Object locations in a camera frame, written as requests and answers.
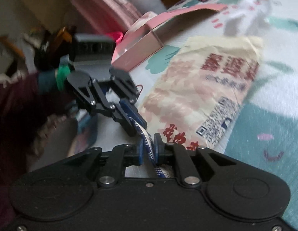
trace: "pink cardboard box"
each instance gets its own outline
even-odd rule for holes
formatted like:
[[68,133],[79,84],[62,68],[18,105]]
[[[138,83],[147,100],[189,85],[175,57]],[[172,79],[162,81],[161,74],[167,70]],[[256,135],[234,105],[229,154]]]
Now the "pink cardboard box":
[[148,57],[163,48],[163,43],[154,33],[154,28],[167,20],[181,14],[200,9],[221,11],[225,4],[198,4],[189,8],[180,8],[161,13],[150,19],[136,31],[130,33],[121,43],[116,46],[113,54],[112,65],[125,71],[131,71]]

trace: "dark red fabric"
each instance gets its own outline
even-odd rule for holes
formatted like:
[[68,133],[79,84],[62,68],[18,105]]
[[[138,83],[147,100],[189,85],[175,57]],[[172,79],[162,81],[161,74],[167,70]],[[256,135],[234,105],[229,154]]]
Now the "dark red fabric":
[[26,149],[34,138],[34,128],[46,119],[42,112],[37,113],[37,76],[0,84],[0,228],[15,216],[8,186],[26,172]]

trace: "teal patterned fabric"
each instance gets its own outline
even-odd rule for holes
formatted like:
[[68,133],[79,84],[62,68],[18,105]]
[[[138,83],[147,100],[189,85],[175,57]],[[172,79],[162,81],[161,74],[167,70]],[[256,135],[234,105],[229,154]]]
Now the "teal patterned fabric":
[[236,121],[225,154],[287,182],[291,200],[283,219],[298,229],[298,119],[247,103]]
[[179,49],[178,47],[165,45],[164,48],[148,60],[146,69],[149,69],[151,74],[163,72],[167,68],[169,61],[178,53]]
[[289,18],[269,17],[269,22],[272,26],[278,29],[289,31],[298,31],[298,21]]

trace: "red wire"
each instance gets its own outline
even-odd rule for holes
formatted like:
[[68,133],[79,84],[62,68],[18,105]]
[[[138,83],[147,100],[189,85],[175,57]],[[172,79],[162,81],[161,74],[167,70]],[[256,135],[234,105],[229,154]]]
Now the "red wire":
[[140,92],[139,92],[139,93],[141,93],[141,92],[142,92],[142,89],[143,89],[144,87],[143,87],[143,85],[139,84],[139,85],[136,86],[136,88],[137,88],[138,86],[141,87]]

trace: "pink fabric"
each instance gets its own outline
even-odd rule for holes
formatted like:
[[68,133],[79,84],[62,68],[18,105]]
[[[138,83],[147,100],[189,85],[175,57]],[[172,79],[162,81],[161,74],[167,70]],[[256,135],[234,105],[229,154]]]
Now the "pink fabric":
[[70,0],[97,34],[126,32],[141,14],[127,0]]

